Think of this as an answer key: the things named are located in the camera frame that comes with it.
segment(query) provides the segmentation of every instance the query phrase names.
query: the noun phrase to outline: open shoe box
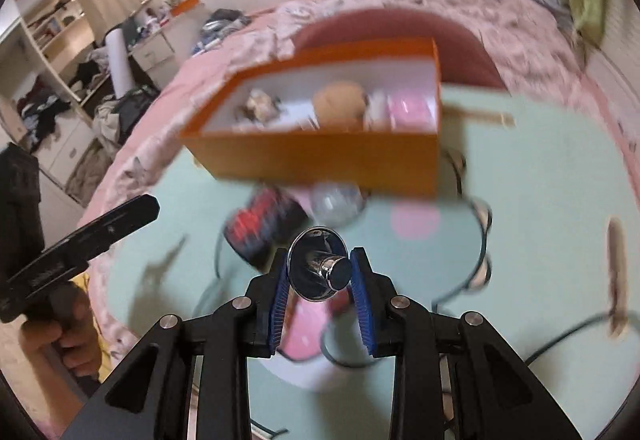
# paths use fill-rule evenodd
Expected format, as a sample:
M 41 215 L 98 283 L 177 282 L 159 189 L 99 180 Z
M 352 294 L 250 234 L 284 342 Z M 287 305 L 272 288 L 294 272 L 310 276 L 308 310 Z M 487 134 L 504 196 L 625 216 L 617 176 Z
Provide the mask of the open shoe box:
M 293 127 L 313 116 L 313 95 L 338 80 L 370 95 L 424 92 L 434 124 L 424 131 Z M 278 123 L 238 131 L 236 114 L 254 88 L 279 98 Z M 441 117 L 440 68 L 431 39 L 350 42 L 299 52 L 233 76 L 185 126 L 181 138 L 216 178 L 287 184 L 351 182 L 364 189 L 433 197 Z

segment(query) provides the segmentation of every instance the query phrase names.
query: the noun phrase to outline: bed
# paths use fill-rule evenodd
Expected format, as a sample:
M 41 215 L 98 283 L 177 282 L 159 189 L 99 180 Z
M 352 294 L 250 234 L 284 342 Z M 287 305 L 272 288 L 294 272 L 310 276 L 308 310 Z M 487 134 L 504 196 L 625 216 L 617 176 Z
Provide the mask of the bed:
M 302 0 L 258 14 L 252 25 L 230 36 L 220 49 L 185 62 L 116 156 L 80 225 L 153 186 L 180 150 L 181 127 L 235 71 L 291 55 L 296 37 L 298 44 L 305 44 L 299 32 L 317 20 L 381 7 L 431 12 L 464 26 L 482 41 L 511 94 L 565 106 L 606 128 L 625 157 L 638 193 L 637 160 L 609 110 L 609 99 L 582 73 L 553 17 L 542 7 L 529 0 Z M 135 337 L 106 308 L 106 280 L 116 251 L 117 246 L 92 264 L 90 296 L 102 333 L 121 357 Z

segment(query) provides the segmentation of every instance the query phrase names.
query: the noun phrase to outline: mint green table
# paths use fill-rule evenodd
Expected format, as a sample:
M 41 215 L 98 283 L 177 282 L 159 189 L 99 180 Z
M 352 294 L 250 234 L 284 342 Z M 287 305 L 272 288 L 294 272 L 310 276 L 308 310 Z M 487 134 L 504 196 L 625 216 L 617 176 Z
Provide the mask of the mint green table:
M 621 220 L 627 244 L 637 242 L 640 229 L 622 157 L 578 115 L 462 87 L 445 86 L 442 97 L 465 110 L 508 113 L 515 126 L 447 118 L 442 145 L 454 160 L 441 162 L 438 199 L 373 198 L 340 234 L 349 248 L 364 246 L 374 270 L 389 275 L 399 292 L 427 308 L 437 303 L 441 312 L 481 312 L 527 357 L 609 309 L 609 218 Z M 466 171 L 455 167 L 458 152 Z M 183 150 L 154 189 L 159 219 L 118 253 L 108 295 L 113 315 L 144 334 L 164 314 L 206 314 L 244 293 L 257 272 L 225 244 L 217 279 L 214 245 L 253 188 L 216 181 Z M 304 194 L 296 193 L 304 205 Z M 628 307 L 640 311 L 637 247 L 627 246 L 626 256 Z M 486 267 L 489 283 L 467 289 Z M 358 341 L 351 309 L 303 303 L 282 352 L 249 361 L 252 418 L 296 439 L 386 439 L 394 363 L 371 362 Z M 638 330 L 630 325 L 614 340 L 606 323 L 532 365 L 585 440 L 619 409 L 638 367 Z

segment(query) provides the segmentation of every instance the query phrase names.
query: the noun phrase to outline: pink object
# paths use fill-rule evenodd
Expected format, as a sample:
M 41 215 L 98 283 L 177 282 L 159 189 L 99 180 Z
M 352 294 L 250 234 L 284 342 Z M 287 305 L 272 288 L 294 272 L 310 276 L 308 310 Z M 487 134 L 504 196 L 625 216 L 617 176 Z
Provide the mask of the pink object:
M 439 224 L 440 210 L 432 203 L 403 200 L 391 209 L 391 228 L 400 239 L 427 239 Z
M 435 126 L 426 95 L 419 91 L 403 89 L 392 93 L 388 106 L 393 128 L 432 129 Z
M 300 298 L 291 324 L 283 333 L 280 351 L 293 360 L 307 360 L 320 355 L 324 329 L 333 315 L 344 312 L 349 305 L 346 289 L 324 303 L 312 303 Z

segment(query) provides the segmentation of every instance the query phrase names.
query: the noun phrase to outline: paper roll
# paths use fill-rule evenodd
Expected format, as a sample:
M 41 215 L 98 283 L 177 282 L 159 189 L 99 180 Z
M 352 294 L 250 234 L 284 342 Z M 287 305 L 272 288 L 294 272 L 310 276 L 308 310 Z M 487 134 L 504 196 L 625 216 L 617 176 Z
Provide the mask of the paper roll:
M 121 98 L 128 90 L 136 87 L 129 68 L 129 57 L 127 55 L 127 45 L 124 42 L 122 29 L 111 31 L 106 39 L 105 45 L 109 53 L 109 68 L 111 71 L 111 82 L 116 98 Z

